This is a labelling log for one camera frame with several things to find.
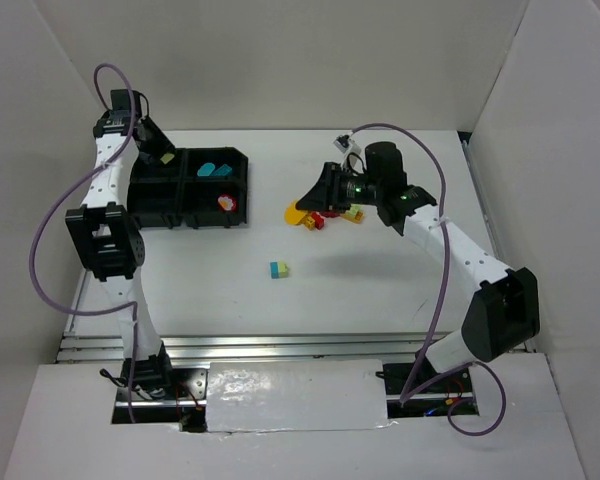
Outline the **light green curved lego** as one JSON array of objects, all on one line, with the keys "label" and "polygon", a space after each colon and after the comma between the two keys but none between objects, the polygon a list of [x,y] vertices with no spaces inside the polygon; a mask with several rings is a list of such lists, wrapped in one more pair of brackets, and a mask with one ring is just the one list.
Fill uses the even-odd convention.
[{"label": "light green curved lego", "polygon": [[175,157],[174,154],[167,153],[162,156],[161,161],[163,164],[168,164],[169,162],[171,162],[173,160],[174,157]]}]

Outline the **yellow oval lego brick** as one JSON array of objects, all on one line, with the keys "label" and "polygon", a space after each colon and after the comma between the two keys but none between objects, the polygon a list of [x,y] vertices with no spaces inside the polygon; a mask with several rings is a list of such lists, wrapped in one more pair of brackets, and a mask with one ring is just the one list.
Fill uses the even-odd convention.
[{"label": "yellow oval lego brick", "polygon": [[309,215],[307,211],[298,209],[296,204],[296,201],[292,201],[284,212],[284,220],[288,225],[301,225]]}]

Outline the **teal oval lego brick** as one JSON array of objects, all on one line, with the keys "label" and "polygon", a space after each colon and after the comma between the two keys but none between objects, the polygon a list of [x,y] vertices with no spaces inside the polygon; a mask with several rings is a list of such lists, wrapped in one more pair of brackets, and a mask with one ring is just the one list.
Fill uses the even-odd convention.
[{"label": "teal oval lego brick", "polygon": [[211,176],[215,170],[216,170],[216,166],[211,162],[207,162],[207,163],[202,164],[199,167],[196,175],[199,177],[208,177],[208,176]]}]

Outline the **teal long lego brick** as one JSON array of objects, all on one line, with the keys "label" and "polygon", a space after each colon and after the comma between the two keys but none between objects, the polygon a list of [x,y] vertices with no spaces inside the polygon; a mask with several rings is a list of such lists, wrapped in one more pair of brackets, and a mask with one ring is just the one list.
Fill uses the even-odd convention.
[{"label": "teal long lego brick", "polygon": [[223,164],[221,166],[219,166],[218,168],[216,168],[211,175],[212,176],[229,176],[231,175],[233,172],[233,168],[227,164]]}]

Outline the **red flower print lego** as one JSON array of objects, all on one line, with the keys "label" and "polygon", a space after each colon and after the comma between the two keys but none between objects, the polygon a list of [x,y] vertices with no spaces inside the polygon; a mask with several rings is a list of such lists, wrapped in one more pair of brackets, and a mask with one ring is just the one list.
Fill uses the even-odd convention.
[{"label": "red flower print lego", "polygon": [[217,198],[217,203],[224,212],[234,212],[237,209],[236,199],[228,194],[220,195]]}]

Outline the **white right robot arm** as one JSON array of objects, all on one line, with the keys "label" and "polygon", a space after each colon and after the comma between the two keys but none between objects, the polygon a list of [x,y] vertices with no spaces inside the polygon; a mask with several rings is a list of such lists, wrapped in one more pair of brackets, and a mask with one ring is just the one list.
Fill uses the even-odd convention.
[{"label": "white right robot arm", "polygon": [[392,142],[365,149],[366,168],[324,164],[316,184],[296,203],[307,212],[343,214],[355,205],[373,206],[387,227],[442,264],[442,292],[457,274],[469,298],[459,329],[439,340],[427,337],[401,392],[406,402],[425,382],[474,362],[489,363],[540,331],[538,283],[482,249],[443,213],[441,198],[409,182]]}]

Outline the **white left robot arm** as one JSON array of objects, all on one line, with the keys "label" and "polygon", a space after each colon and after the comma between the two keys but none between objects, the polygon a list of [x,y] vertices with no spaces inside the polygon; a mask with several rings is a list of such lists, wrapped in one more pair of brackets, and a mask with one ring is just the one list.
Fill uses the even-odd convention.
[{"label": "white left robot arm", "polygon": [[116,315],[123,367],[115,382],[161,398],[171,388],[172,366],[148,311],[141,283],[145,244],[126,202],[134,163],[163,166],[175,157],[175,147],[143,113],[144,94],[118,89],[110,99],[93,129],[96,174],[65,223],[83,267],[100,282]]}]

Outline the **red and yellow curved lego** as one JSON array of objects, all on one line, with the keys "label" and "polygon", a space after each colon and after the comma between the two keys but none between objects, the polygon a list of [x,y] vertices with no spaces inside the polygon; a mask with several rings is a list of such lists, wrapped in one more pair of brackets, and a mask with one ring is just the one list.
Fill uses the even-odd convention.
[{"label": "red and yellow curved lego", "polygon": [[324,211],[324,212],[319,212],[319,214],[324,218],[337,218],[342,215],[340,212],[336,212],[336,211]]}]

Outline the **red long lego brick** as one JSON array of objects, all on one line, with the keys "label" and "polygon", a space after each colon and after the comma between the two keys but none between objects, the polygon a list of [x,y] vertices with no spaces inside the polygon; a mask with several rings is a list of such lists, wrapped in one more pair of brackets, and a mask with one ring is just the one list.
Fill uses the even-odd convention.
[{"label": "red long lego brick", "polygon": [[311,218],[314,223],[314,228],[317,230],[321,230],[325,225],[325,219],[318,213],[312,212]]}]

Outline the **yellow smiley face lego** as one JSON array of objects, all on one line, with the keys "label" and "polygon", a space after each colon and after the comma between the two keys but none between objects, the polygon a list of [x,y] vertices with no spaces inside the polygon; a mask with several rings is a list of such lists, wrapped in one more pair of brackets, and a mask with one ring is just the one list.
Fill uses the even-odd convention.
[{"label": "yellow smiley face lego", "polygon": [[316,228],[316,221],[312,213],[305,215],[302,219],[302,224],[308,230],[314,230]]}]

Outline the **yellow flat lego plate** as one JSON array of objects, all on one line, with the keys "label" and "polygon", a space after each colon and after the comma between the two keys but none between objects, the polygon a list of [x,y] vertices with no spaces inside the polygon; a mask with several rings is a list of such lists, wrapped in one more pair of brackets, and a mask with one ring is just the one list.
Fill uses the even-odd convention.
[{"label": "yellow flat lego plate", "polygon": [[364,212],[359,209],[349,209],[341,213],[340,217],[349,222],[360,224],[364,218]]}]

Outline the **black four-compartment sorting tray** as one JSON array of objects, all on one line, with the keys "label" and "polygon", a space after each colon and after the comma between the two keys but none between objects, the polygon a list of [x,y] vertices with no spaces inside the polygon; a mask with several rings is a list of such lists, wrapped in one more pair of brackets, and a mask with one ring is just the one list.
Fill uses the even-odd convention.
[{"label": "black four-compartment sorting tray", "polygon": [[[229,176],[199,177],[207,162],[216,168],[227,164]],[[166,165],[146,165],[138,159],[131,170],[127,211],[138,228],[186,226],[231,228],[248,222],[248,157],[234,147],[179,148]],[[217,203],[228,194],[237,201],[234,212],[224,212]]]}]

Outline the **teal and green lego block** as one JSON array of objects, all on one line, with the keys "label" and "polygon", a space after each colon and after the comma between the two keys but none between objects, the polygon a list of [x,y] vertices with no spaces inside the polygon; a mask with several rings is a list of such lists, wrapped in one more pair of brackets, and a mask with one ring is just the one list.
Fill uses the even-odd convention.
[{"label": "teal and green lego block", "polygon": [[272,279],[287,278],[289,276],[289,267],[285,262],[271,262],[269,267]]}]

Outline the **white cover panel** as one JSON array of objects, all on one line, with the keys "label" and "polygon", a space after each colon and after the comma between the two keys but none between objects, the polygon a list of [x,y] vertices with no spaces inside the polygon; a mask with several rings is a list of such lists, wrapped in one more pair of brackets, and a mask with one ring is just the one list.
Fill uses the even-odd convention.
[{"label": "white cover panel", "polygon": [[381,362],[311,360],[210,365],[210,432],[372,430],[389,424]]}]

